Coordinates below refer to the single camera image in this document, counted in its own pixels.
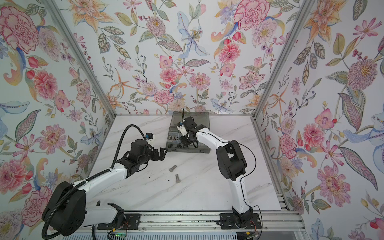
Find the metal bolt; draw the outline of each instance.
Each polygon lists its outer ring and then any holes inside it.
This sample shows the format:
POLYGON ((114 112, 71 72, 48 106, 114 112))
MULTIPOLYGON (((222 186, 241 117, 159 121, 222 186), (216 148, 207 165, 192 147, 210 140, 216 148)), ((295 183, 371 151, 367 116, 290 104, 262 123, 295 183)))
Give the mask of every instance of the metal bolt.
POLYGON ((179 182, 181 182, 181 181, 180 181, 180 178, 179 178, 179 175, 176 174, 176 183, 179 183, 179 182))
POLYGON ((176 165, 173 166, 173 167, 171 167, 171 168, 169 169, 169 171, 170 171, 170 172, 173 172, 173 170, 175 170, 175 168, 176 168, 176 165))

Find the wall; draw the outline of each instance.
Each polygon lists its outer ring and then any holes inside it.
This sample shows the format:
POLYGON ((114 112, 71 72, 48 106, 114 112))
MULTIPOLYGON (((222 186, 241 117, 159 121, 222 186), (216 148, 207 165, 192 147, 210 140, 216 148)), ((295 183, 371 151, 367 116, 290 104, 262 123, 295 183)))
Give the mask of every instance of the wall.
POLYGON ((300 0, 56 1, 117 114, 251 113, 300 0))
POLYGON ((317 0, 257 121, 312 239, 384 239, 380 0, 317 0))
POLYGON ((112 119, 40 1, 0 11, 0 239, 41 239, 52 192, 87 176, 112 119))

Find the black mounting plate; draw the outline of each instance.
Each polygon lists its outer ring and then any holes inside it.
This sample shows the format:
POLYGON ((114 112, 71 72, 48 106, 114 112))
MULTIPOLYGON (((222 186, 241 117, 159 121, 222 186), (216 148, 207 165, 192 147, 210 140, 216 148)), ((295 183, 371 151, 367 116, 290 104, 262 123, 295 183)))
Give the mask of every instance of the black mounting plate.
MULTIPOLYGON (((140 214, 124 214, 124 215, 128 219, 128 225, 124 225, 124 227, 119 230, 137 230, 140 224, 140 214)), ((100 223, 97 226, 98 230, 112 230, 113 228, 114 228, 113 226, 107 223, 100 223)))
MULTIPOLYGON (((252 218, 249 221, 247 221, 241 229, 254 229, 255 225, 253 225, 250 221, 253 221, 256 224, 256 229, 262 228, 259 215, 257 213, 253 213, 252 218)), ((234 230, 239 229, 235 225, 233 213, 220 214, 220 220, 218 223, 221 225, 221 229, 234 229, 234 230)))

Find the metal grate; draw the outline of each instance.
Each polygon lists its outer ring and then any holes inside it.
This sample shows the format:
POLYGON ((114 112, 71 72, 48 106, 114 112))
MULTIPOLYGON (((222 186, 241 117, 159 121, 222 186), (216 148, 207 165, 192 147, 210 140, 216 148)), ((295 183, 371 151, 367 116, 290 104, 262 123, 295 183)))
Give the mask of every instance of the metal grate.
MULTIPOLYGON (((113 240, 237 240, 236 233, 232 232, 196 232, 196 233, 180 233, 180 232, 161 232, 161 233, 128 233, 126 238, 111 237, 113 240)), ((97 240, 107 240, 106 233, 96 233, 97 240)), ((74 233, 64 237, 63 240, 92 240, 91 233, 74 233)))

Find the marble surface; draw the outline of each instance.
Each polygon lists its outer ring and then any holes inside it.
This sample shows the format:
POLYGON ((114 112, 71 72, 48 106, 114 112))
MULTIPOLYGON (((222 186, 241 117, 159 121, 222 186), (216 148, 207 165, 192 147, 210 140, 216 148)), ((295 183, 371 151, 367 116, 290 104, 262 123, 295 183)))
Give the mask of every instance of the marble surface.
MULTIPOLYGON (((171 116, 118 116, 91 171, 91 175, 108 168, 116 152, 120 136, 129 124, 155 134, 155 148, 165 147, 171 116)), ((245 189, 252 205, 261 210, 281 210, 260 146, 249 116, 210 116, 210 129, 226 140, 237 140, 255 153, 257 167, 245 178, 245 189)), ((123 140, 119 157, 141 138, 130 128, 123 140)), ((251 152, 241 147, 247 161, 246 172, 255 166, 251 152)), ((164 161, 150 161, 148 167, 103 190, 91 202, 113 202, 126 210, 230 210, 232 196, 228 181, 217 166, 216 152, 169 152, 164 161), (177 165, 171 173, 169 168, 177 165), (175 182, 178 174, 181 182, 175 182)))

